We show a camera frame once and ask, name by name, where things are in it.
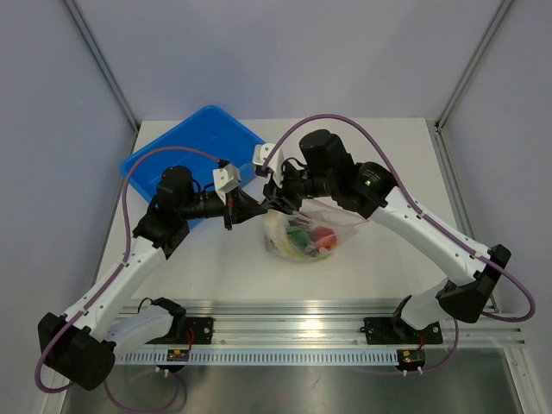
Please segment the white green leek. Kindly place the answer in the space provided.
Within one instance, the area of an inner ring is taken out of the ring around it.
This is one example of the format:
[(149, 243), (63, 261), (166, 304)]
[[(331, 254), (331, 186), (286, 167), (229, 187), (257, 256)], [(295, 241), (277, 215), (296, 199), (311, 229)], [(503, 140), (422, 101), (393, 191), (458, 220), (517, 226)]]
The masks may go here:
[(322, 225), (320, 221), (314, 220), (310, 216), (301, 214), (285, 215), (277, 211), (270, 211), (264, 216), (264, 240), (265, 247), (268, 252), (276, 254), (286, 260), (311, 262), (324, 259), (331, 253), (332, 250), (335, 249), (318, 249), (312, 240), (310, 245), (305, 249), (292, 245), (288, 240), (285, 231), (285, 229), (290, 226), (305, 228), (310, 232), (310, 235), (311, 231), (316, 227), (329, 228), (326, 225)]

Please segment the green cucumber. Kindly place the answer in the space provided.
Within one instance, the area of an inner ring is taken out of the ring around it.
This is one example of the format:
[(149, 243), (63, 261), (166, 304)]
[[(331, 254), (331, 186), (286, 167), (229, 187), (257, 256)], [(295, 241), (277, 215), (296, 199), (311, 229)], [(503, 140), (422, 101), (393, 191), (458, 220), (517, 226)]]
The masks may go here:
[(311, 244), (310, 232), (301, 227), (290, 226), (285, 229), (290, 243), (298, 248), (305, 249)]

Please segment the clear pink-dotted zip bag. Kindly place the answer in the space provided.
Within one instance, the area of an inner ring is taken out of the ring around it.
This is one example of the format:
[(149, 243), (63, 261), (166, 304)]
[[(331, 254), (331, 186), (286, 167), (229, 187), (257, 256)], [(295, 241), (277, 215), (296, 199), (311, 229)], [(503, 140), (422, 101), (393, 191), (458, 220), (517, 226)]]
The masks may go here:
[(369, 221), (318, 200), (292, 213), (268, 211), (263, 218), (267, 252), (296, 262), (325, 260)]

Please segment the red apple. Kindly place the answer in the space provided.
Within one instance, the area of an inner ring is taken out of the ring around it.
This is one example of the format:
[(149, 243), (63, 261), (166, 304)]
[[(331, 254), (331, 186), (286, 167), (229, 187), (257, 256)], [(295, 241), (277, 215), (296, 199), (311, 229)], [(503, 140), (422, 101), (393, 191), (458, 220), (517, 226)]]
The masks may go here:
[(331, 250), (337, 245), (336, 233), (330, 228), (316, 227), (311, 231), (310, 236), (318, 249)]

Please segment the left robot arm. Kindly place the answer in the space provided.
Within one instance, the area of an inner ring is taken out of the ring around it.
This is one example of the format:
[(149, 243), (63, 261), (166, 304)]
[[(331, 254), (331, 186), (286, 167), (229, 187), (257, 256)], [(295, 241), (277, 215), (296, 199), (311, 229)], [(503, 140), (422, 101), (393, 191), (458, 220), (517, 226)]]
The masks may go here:
[(241, 189), (234, 166), (220, 164), (213, 176), (213, 190), (197, 191), (188, 168), (174, 166), (162, 173), (146, 214), (126, 230), (120, 261), (64, 314), (47, 313), (39, 321), (41, 366), (91, 391), (106, 380), (117, 358), (151, 341), (175, 343), (188, 335), (185, 308), (167, 298), (155, 299), (127, 322), (115, 319), (189, 235), (191, 220), (221, 217), (231, 229), (267, 212)]

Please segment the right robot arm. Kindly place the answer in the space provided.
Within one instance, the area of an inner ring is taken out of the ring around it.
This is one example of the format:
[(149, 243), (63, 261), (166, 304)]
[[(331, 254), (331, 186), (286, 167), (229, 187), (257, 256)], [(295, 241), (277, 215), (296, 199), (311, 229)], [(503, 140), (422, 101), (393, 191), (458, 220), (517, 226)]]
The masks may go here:
[(446, 276), (427, 291), (404, 298), (380, 325), (380, 342), (418, 342), (425, 329), (448, 317), (478, 321), (500, 278), (495, 267), (511, 258), (506, 247), (489, 248), (432, 218), (406, 198), (389, 170), (376, 162), (354, 161), (341, 138), (327, 129), (304, 136), (299, 148), (304, 164), (296, 168), (275, 145), (256, 146), (255, 172), (269, 178), (263, 189), (267, 206), (292, 213), (307, 198), (330, 197), (344, 210), (399, 235)]

